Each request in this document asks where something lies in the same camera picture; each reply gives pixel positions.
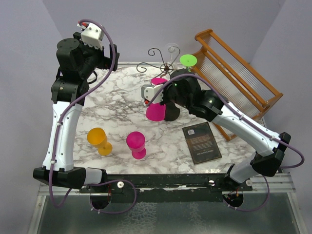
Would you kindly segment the pink wine glass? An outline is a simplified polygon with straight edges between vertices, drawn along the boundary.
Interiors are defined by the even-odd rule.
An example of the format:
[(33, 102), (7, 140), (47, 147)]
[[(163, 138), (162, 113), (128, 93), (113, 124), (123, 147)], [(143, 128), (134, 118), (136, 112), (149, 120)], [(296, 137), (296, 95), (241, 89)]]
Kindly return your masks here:
[[(153, 78), (151, 84), (158, 85), (166, 82), (164, 78)], [(151, 121), (163, 121), (165, 119), (166, 105), (160, 105), (160, 103), (152, 103), (146, 110), (146, 117)]]
[(145, 142), (145, 136), (141, 132), (135, 131), (128, 134), (126, 144), (133, 158), (140, 160), (146, 156)]

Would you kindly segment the green plastic wine glass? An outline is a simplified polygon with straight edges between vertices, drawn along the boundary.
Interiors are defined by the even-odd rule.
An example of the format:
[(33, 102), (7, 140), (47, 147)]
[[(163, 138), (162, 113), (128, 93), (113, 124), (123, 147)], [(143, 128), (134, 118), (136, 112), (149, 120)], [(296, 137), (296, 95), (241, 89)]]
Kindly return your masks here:
[(197, 58), (191, 54), (182, 55), (179, 61), (185, 67), (183, 70), (184, 73), (191, 72), (197, 64)]

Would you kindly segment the clear wine glass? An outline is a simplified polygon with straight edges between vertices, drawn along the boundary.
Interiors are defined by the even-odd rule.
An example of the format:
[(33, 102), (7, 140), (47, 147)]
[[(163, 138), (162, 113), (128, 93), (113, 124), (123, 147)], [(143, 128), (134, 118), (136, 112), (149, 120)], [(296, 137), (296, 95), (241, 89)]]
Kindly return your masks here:
[(177, 69), (178, 65), (176, 62), (177, 57), (180, 54), (180, 49), (178, 47), (178, 45), (176, 43), (168, 43), (166, 46), (166, 51), (169, 53), (170, 55), (170, 59), (168, 60), (168, 64), (172, 66), (173, 69)]

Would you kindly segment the pink wine glass front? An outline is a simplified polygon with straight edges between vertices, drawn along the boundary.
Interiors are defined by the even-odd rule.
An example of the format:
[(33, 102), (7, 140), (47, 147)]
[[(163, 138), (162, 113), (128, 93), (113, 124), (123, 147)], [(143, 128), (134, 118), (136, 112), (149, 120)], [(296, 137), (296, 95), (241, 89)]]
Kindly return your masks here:
[(141, 132), (135, 131), (128, 134), (126, 144), (133, 158), (140, 160), (146, 156), (145, 142), (145, 136)]

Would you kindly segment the orange plastic wine glass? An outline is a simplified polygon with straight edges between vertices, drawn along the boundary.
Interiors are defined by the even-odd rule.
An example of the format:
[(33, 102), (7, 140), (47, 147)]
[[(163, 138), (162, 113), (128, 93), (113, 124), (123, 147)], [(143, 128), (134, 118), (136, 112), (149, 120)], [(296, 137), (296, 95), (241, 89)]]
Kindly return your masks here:
[(87, 141), (95, 147), (101, 156), (109, 155), (112, 150), (112, 144), (108, 142), (107, 135), (102, 128), (93, 128), (87, 134)]

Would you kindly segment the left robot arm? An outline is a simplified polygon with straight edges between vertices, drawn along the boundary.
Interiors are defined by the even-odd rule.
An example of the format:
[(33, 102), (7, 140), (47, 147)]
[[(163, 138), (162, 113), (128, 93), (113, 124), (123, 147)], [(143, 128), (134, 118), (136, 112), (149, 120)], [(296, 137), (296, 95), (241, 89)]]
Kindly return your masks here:
[(75, 167), (73, 148), (78, 119), (89, 90), (87, 79), (95, 69), (117, 69), (119, 54), (106, 57), (101, 41), (104, 33), (75, 32), (72, 38), (57, 44), (58, 73), (51, 92), (53, 123), (50, 142), (42, 166), (33, 170), (33, 178), (58, 187), (80, 189), (91, 185), (96, 192), (106, 190), (105, 170)]

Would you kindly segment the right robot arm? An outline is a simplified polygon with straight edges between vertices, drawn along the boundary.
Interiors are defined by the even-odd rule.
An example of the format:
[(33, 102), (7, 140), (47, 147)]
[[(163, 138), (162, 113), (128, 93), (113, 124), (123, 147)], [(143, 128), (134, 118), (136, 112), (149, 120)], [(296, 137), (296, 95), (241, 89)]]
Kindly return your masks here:
[(169, 102), (186, 108), (191, 115), (226, 128), (254, 148), (253, 157), (228, 169), (224, 178), (228, 190), (236, 190), (256, 175), (273, 177), (281, 166), (291, 135), (266, 129), (213, 89), (201, 89), (188, 70), (180, 69), (171, 74), (170, 84), (162, 91), (162, 103)]

